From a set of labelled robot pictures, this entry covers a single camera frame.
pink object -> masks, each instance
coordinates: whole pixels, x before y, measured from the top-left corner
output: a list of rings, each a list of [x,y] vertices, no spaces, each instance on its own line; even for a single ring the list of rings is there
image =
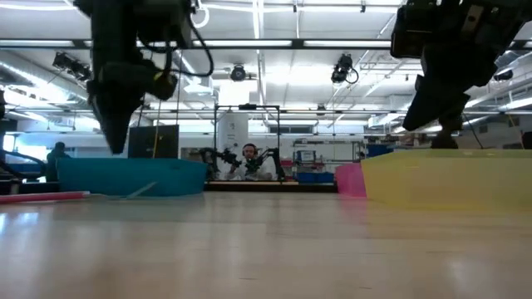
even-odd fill
[[[335,176],[340,194],[366,198],[366,185],[364,184],[362,164],[352,163],[338,166]]]
[[[7,203],[26,203],[36,201],[49,201],[49,200],[70,200],[70,199],[83,199],[89,193],[85,191],[76,192],[58,192],[49,194],[18,194],[18,195],[5,195],[0,196],[0,204]]]

headphones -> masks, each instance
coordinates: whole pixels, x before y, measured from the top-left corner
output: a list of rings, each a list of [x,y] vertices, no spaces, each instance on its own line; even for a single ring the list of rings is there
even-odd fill
[[[244,154],[244,148],[245,148],[246,146],[253,146],[253,148],[255,149],[255,152],[254,152],[254,153],[255,153],[255,154],[259,154],[259,151],[257,150],[257,146],[255,146],[254,144],[246,144],[246,145],[244,145],[244,146],[242,147],[242,155],[245,155],[245,154]]]

man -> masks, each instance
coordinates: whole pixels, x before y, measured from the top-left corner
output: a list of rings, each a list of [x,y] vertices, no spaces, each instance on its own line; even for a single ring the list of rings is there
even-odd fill
[[[259,156],[259,151],[257,146],[254,144],[246,144],[242,148],[242,155],[245,160],[249,163],[250,160],[257,159]],[[259,181],[259,180],[272,180],[273,176],[271,173],[266,171],[266,167],[261,165],[259,169],[253,173],[249,172],[249,168],[246,167],[246,163],[242,163],[240,167],[231,165],[231,170],[227,173],[226,179],[239,179],[247,181]]]
[[[46,178],[48,183],[57,181],[57,160],[62,158],[70,158],[70,156],[65,154],[65,144],[57,142],[54,149],[47,155]]]

table surface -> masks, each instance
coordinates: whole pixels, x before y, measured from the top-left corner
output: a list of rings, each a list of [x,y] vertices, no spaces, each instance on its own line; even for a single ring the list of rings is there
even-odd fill
[[[336,194],[0,207],[0,298],[531,298],[527,213]]]

teal bin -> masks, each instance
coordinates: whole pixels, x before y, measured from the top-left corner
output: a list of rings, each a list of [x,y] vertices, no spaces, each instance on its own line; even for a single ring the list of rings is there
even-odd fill
[[[61,191],[133,194],[156,183],[141,196],[180,196],[203,192],[207,165],[182,159],[59,159]]]

